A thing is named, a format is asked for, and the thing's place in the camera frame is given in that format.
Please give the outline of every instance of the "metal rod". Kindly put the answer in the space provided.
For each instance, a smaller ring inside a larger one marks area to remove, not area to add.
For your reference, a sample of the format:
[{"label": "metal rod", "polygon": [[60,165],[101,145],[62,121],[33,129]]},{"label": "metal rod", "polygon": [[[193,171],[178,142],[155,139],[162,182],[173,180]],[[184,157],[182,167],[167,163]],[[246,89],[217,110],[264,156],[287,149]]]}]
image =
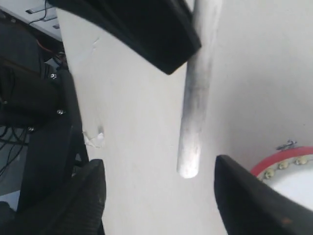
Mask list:
[{"label": "metal rod", "polygon": [[223,0],[195,0],[193,25],[202,47],[187,64],[177,172],[183,178],[199,171],[203,128],[214,58],[214,47]]}]

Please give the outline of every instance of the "red rim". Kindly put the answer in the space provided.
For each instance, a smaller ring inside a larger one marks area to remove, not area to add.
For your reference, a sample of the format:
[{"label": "red rim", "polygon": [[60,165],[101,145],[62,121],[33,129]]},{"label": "red rim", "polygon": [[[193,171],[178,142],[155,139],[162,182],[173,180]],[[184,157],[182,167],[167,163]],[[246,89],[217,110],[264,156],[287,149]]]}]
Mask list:
[{"label": "red rim", "polygon": [[304,156],[313,154],[313,147],[297,147],[292,149],[287,149],[278,153],[275,153],[264,160],[262,160],[260,163],[258,163],[252,170],[251,174],[258,176],[262,171],[264,171],[269,166],[281,162],[283,160],[286,160],[288,158],[298,157],[298,156]]}]

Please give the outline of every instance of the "white pole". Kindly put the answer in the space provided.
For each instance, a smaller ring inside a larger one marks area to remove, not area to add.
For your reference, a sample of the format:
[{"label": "white pole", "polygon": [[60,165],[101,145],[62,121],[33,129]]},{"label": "white pole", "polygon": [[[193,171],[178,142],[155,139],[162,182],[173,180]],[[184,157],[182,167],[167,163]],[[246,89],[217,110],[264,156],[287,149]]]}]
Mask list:
[{"label": "white pole", "polygon": [[202,47],[189,61],[185,81],[177,172],[183,178],[199,171],[202,135],[223,0],[195,0],[193,25]]}]

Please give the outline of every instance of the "white wall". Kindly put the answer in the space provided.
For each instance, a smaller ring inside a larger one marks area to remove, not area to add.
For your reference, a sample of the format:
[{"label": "white wall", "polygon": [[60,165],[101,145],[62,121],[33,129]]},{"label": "white wall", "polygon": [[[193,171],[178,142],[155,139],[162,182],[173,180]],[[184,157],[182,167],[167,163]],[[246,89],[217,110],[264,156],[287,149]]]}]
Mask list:
[{"label": "white wall", "polygon": [[215,156],[251,168],[289,138],[313,144],[309,0],[225,0],[207,146],[190,180],[176,174],[185,66],[166,76],[96,26],[58,16],[84,129],[89,136],[105,130],[105,147],[88,151],[106,164],[107,234],[225,234]]}]

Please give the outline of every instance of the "red ring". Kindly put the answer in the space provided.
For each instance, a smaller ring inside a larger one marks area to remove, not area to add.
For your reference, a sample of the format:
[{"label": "red ring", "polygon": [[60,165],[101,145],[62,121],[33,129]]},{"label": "red ring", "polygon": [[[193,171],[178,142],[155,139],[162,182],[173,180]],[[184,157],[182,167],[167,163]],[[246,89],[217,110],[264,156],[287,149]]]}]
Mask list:
[{"label": "red ring", "polygon": [[294,158],[309,154],[313,154],[313,147],[297,147],[280,151],[262,160],[250,172],[252,175],[258,176],[262,171],[275,163],[281,162],[288,158]]}]

